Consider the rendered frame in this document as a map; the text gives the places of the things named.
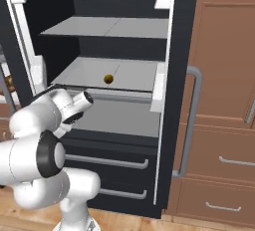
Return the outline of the black freezer drawer front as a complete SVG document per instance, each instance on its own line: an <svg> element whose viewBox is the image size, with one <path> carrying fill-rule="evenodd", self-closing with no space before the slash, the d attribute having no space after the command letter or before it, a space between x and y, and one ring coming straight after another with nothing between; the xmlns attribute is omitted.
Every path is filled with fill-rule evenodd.
<svg viewBox="0 0 255 231"><path fill-rule="evenodd" d="M102 180L101 188L139 194L147 190L147 196L143 200L136 200L99 193L88 202L91 208L152 218L158 218L161 215L160 208L153 204L154 179L139 175L129 176L120 181L110 179L105 173L101 173L100 178Z"/></svg>
<svg viewBox="0 0 255 231"><path fill-rule="evenodd" d="M98 174L105 173L112 180L120 180L139 175L154 179L157 154L157 138L140 135L124 135L108 132L79 131L65 135L62 143L67 154L90 156L122 161L143 163L148 159L146 169L133 169L103 164L66 160L68 167L89 169Z"/></svg>

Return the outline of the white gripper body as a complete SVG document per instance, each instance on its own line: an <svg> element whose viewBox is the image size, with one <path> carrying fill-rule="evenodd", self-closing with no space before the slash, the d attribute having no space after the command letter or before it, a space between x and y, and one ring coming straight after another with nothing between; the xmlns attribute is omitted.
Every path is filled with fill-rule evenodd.
<svg viewBox="0 0 255 231"><path fill-rule="evenodd" d="M66 133L72 130L72 127L73 126L71 124L65 124L61 122L59 127L56 129L56 137L57 138L63 137Z"/></svg>

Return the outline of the brown cupboard door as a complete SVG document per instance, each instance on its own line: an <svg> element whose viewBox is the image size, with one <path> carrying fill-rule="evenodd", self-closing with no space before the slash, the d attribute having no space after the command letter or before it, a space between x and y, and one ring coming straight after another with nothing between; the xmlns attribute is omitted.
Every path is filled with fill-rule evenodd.
<svg viewBox="0 0 255 231"><path fill-rule="evenodd" d="M255 0L197 0L189 64L203 75L201 124L249 128L255 99Z"/></svg>

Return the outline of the grey fridge crisper drawer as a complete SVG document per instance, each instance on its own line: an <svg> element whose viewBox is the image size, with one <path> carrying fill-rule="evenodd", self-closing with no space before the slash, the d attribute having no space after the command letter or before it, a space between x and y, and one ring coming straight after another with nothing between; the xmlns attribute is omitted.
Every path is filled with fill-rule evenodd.
<svg viewBox="0 0 255 231"><path fill-rule="evenodd" d="M89 90L93 106L74 124L76 129L158 137L160 113L150 110L150 95L110 95Z"/></svg>

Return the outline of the brown food item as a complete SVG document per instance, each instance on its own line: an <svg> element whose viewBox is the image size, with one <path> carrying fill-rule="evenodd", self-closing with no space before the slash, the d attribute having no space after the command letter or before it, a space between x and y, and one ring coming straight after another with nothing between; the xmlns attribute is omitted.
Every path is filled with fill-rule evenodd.
<svg viewBox="0 0 255 231"><path fill-rule="evenodd" d="M10 93L15 92L15 87L11 75L5 77L5 82Z"/></svg>

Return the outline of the brown drawer front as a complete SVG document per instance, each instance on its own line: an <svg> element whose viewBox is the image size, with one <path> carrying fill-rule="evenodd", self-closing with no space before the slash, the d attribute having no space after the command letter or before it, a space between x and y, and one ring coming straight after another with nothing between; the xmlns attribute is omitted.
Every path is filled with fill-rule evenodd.
<svg viewBox="0 0 255 231"><path fill-rule="evenodd" d="M196 125L185 174L255 182L255 166L223 163L218 156L255 162L253 129Z"/></svg>
<svg viewBox="0 0 255 231"><path fill-rule="evenodd" d="M242 207L240 212L211 209L212 205ZM255 188L195 179L173 179L167 215L255 228Z"/></svg>

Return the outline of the black fridge door, white lining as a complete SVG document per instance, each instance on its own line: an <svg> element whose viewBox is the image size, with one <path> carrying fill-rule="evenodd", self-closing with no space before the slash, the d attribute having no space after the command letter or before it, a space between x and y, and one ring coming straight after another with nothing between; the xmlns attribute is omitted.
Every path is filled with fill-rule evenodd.
<svg viewBox="0 0 255 231"><path fill-rule="evenodd" d="M36 56L24 4L27 0L0 0L0 45L8 64L20 105L37 94L31 74Z"/></svg>

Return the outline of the grey fridge shelf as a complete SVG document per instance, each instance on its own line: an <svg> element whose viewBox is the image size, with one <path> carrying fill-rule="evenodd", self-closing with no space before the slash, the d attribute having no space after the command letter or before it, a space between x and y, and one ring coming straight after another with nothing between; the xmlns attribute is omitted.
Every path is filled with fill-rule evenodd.
<svg viewBox="0 0 255 231"><path fill-rule="evenodd" d="M167 19L71 17L42 35L166 39Z"/></svg>
<svg viewBox="0 0 255 231"><path fill-rule="evenodd" d="M78 57L53 83L95 89L151 92L156 67L157 62L151 61ZM107 74L114 76L114 81L109 85L104 82Z"/></svg>

